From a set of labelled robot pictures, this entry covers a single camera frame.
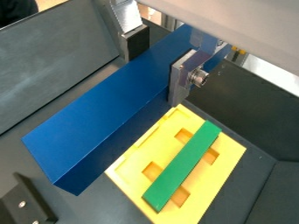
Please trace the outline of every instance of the black panel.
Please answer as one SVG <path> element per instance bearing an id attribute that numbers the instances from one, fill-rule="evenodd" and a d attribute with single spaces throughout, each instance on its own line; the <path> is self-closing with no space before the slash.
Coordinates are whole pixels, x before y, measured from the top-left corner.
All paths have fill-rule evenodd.
<path id="1" fill-rule="evenodd" d="M 188 101 L 278 160 L 299 161 L 299 101 L 279 87 L 223 61 Z"/>
<path id="2" fill-rule="evenodd" d="M 200 219 L 200 224 L 244 223 L 276 160 L 187 101 L 183 105 L 203 119 L 212 121 L 223 132 L 247 147 L 228 180 Z"/>
<path id="3" fill-rule="evenodd" d="M 299 223 L 299 163 L 278 162 L 247 224 Z"/>

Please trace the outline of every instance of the green bar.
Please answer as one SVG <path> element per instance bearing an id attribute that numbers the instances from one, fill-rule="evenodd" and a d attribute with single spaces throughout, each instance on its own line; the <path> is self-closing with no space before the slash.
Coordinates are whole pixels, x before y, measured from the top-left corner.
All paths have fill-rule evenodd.
<path id="1" fill-rule="evenodd" d="M 158 213 L 163 210 L 178 187 L 188 177 L 192 168 L 199 163 L 219 133 L 220 128 L 206 121 L 172 162 L 164 168 L 163 173 L 144 192 L 143 199 Z"/>

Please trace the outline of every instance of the blue rectangular beam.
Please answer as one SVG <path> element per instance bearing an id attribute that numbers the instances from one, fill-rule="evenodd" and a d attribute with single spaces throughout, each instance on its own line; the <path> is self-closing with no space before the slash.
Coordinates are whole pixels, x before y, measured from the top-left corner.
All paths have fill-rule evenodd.
<path id="1" fill-rule="evenodd" d="M 192 48 L 183 26 L 23 137 L 49 181 L 79 195 L 168 110 L 170 65 Z"/>

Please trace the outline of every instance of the bolt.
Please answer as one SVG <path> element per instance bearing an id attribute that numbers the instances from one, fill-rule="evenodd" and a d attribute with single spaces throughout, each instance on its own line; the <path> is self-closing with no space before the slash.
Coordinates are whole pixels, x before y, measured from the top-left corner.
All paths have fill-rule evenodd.
<path id="1" fill-rule="evenodd" d="M 23 208 L 25 206 L 25 201 L 21 201 L 19 207 Z"/>

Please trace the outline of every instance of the machine part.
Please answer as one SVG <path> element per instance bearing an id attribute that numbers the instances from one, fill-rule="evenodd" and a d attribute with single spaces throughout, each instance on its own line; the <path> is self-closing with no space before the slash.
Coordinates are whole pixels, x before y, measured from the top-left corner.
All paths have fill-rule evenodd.
<path id="1" fill-rule="evenodd" d="M 168 94 L 168 103 L 176 107 L 183 99 L 190 94 L 190 87 L 183 87 L 179 85 L 180 74 L 183 70 L 183 62 L 196 53 L 195 50 L 190 50 L 188 53 L 172 64 L 171 70 L 171 81 L 170 81 L 170 94 Z"/>
<path id="2" fill-rule="evenodd" d="M 210 74 L 198 67 L 191 71 L 188 80 L 191 84 L 200 88 L 207 82 L 208 77 Z"/>
<path id="3" fill-rule="evenodd" d="M 138 0 L 299 75 L 299 1 Z"/>
<path id="4" fill-rule="evenodd" d="M 23 208 L 25 206 L 25 201 L 21 201 L 19 207 Z"/>
<path id="5" fill-rule="evenodd" d="M 19 173 L 13 176 L 19 184 L 0 199 L 0 222 L 4 224 L 56 223 L 57 218 L 31 180 Z"/>
<path id="6" fill-rule="evenodd" d="M 107 0 L 107 9 L 120 34 L 131 32 L 143 24 L 135 0 Z"/>
<path id="7" fill-rule="evenodd" d="M 162 27 L 166 28 L 168 31 L 176 30 L 183 25 L 183 22 L 170 17 L 168 15 L 162 15 Z"/>
<path id="8" fill-rule="evenodd" d="M 199 46 L 200 50 L 188 52 L 172 64 L 168 94 L 168 102 L 172 107 L 176 107 L 188 96 L 192 84 L 203 86 L 208 78 L 208 71 L 230 52 L 228 44 L 220 44 L 216 38 L 196 29 L 191 31 L 191 44 Z"/>
<path id="9" fill-rule="evenodd" d="M 150 27 L 143 24 L 131 32 L 120 35 L 120 47 L 126 62 L 128 62 L 150 48 Z"/>

